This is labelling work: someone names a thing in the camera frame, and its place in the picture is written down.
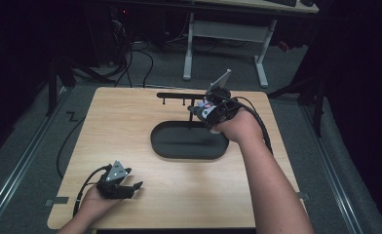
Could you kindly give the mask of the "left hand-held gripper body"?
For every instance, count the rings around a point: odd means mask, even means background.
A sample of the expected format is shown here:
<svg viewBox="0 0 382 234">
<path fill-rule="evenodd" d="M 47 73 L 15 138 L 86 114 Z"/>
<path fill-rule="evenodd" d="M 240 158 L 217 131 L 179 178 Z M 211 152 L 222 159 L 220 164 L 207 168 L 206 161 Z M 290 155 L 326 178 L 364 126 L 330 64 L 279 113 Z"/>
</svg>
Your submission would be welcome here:
<svg viewBox="0 0 382 234">
<path fill-rule="evenodd" d="M 123 199 L 125 191 L 132 191 L 128 186 L 121 185 L 121 182 L 130 171 L 130 169 L 125 169 L 120 161 L 116 160 L 113 165 L 106 169 L 106 173 L 96 183 L 100 195 L 106 199 Z"/>
</svg>

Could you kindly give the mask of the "black metal stand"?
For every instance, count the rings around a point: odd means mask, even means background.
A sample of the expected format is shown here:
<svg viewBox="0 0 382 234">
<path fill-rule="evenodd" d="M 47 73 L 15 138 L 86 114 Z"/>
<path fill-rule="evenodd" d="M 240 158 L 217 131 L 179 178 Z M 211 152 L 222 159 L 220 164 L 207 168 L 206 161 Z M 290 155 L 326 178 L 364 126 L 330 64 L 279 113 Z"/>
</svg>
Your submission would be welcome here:
<svg viewBox="0 0 382 234">
<path fill-rule="evenodd" d="M 76 85 L 71 62 L 68 58 L 54 57 L 49 64 L 47 116 L 51 116 L 57 107 L 57 81 L 60 81 L 65 88 L 73 88 Z"/>
<path fill-rule="evenodd" d="M 318 137 L 321 137 L 325 85 L 325 78 L 311 77 L 301 81 L 292 82 L 291 84 L 268 94 L 268 98 L 277 98 L 284 94 L 299 93 L 297 98 L 297 103 L 299 105 L 314 105 L 312 129 Z"/>
</svg>

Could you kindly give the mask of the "person's left hand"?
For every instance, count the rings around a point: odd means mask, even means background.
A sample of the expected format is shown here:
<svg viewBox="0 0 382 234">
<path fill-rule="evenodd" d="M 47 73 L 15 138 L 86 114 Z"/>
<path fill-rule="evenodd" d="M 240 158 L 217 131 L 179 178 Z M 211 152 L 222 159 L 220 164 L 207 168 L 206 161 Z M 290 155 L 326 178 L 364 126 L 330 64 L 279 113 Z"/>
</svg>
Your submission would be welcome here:
<svg viewBox="0 0 382 234">
<path fill-rule="evenodd" d="M 84 196 L 78 215 L 89 220 L 98 220 L 120 202 L 121 199 L 103 198 L 96 186 L 92 186 Z"/>
</svg>

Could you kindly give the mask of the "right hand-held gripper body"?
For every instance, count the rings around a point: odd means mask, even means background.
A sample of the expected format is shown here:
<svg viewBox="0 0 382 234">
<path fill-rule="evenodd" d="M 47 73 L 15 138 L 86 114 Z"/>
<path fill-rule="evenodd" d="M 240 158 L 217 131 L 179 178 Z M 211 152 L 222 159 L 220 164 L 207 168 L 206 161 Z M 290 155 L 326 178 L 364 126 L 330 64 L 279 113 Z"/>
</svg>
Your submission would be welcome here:
<svg viewBox="0 0 382 234">
<path fill-rule="evenodd" d="M 231 75 L 227 69 L 218 79 L 212 82 L 206 91 L 205 109 L 210 110 L 207 126 L 213 126 L 235 117 L 242 105 L 236 98 L 231 97 L 231 92 L 225 89 L 225 84 Z"/>
</svg>

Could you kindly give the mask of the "white-framed wooden desk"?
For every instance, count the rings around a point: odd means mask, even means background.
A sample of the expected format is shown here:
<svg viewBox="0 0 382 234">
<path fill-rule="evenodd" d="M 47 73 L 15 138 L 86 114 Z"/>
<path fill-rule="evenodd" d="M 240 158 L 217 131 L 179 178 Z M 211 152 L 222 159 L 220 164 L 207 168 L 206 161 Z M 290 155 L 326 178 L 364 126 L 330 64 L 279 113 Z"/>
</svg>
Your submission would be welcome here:
<svg viewBox="0 0 382 234">
<path fill-rule="evenodd" d="M 190 80 L 192 77 L 195 37 L 234 40 L 261 44 L 259 54 L 253 57 L 253 62 L 262 88 L 269 86 L 263 60 L 276 28 L 277 14 L 309 16 L 317 14 L 320 10 L 314 0 L 190 0 L 190 3 L 193 7 L 211 4 L 219 7 L 239 7 L 242 10 L 259 10 L 272 15 L 270 19 L 266 20 L 265 25 L 255 25 L 253 22 L 223 22 L 219 19 L 195 19 L 193 13 L 188 15 L 184 80 Z"/>
</svg>

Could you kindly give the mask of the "black key rack oval base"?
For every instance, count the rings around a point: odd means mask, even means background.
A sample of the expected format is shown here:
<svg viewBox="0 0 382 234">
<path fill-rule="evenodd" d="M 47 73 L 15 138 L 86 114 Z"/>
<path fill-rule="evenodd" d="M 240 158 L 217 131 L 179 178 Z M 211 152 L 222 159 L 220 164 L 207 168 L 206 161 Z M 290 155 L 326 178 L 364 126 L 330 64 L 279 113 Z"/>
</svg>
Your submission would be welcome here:
<svg viewBox="0 0 382 234">
<path fill-rule="evenodd" d="M 229 146 L 223 134 L 212 134 L 203 122 L 194 121 L 190 113 L 187 121 L 165 121 L 150 134 L 153 150 L 161 157 L 173 160 L 216 160 Z"/>
</svg>

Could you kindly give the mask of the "metal floor rail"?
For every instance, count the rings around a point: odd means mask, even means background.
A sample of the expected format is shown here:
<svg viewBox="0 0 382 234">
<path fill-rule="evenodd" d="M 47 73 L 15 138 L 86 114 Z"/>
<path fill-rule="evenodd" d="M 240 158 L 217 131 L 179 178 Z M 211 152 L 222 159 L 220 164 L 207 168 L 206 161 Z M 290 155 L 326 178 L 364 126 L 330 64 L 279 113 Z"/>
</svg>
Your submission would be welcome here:
<svg viewBox="0 0 382 234">
<path fill-rule="evenodd" d="M 14 196 L 16 190 L 18 189 L 24 175 L 34 160 L 40 142 L 46 135 L 46 132 L 50 128 L 54 118 L 57 115 L 57 110 L 67 100 L 71 92 L 71 88 L 61 88 L 58 93 L 55 93 L 58 95 L 57 106 L 53 108 L 49 115 L 43 115 L 42 122 L 35 130 L 32 138 L 29 140 L 28 144 L 19 155 L 19 158 L 15 162 L 9 159 L 7 163 L 3 163 L 0 166 L 0 171 L 3 171 L 10 165 L 14 165 L 9 173 L 3 173 L 5 176 L 3 180 L 0 178 L 0 181 L 2 181 L 2 187 L 0 188 L 0 216 L 5 211 L 11 198 Z"/>
<path fill-rule="evenodd" d="M 312 113 L 308 107 L 300 106 L 299 107 L 309 131 L 314 139 L 315 144 L 317 145 L 321 162 L 325 171 L 326 180 L 330 186 L 333 197 L 336 201 L 337 207 L 341 212 L 343 220 L 349 230 L 350 234 L 363 234 L 362 226 L 360 225 L 358 218 L 355 214 L 354 208 L 351 204 L 349 196 L 347 195 L 336 170 L 333 167 L 333 164 L 329 158 L 328 151 L 325 147 L 324 141 L 317 135 L 313 126 L 313 117 Z"/>
</svg>

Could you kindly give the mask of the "dark computer tower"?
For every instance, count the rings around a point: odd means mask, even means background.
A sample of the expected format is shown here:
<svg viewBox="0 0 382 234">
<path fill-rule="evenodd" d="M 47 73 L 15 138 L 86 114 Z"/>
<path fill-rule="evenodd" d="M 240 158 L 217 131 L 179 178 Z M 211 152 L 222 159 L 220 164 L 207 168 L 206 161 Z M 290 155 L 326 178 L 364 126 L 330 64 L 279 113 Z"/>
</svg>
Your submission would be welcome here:
<svg viewBox="0 0 382 234">
<path fill-rule="evenodd" d="M 109 16 L 111 34 L 116 46 L 116 61 L 122 64 L 130 46 L 128 10 L 123 7 L 111 6 L 109 8 Z"/>
</svg>

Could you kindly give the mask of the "person's right hand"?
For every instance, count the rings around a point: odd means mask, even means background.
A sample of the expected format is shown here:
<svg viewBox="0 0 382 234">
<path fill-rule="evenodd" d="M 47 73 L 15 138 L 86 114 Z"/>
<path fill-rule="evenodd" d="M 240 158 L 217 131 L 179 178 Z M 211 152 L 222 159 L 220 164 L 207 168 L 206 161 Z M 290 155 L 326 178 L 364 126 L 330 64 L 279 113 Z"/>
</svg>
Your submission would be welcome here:
<svg viewBox="0 0 382 234">
<path fill-rule="evenodd" d="M 224 133 L 229 140 L 239 144 L 263 140 L 263 133 L 256 119 L 243 108 L 237 112 L 233 119 L 219 123 L 213 129 Z"/>
</svg>

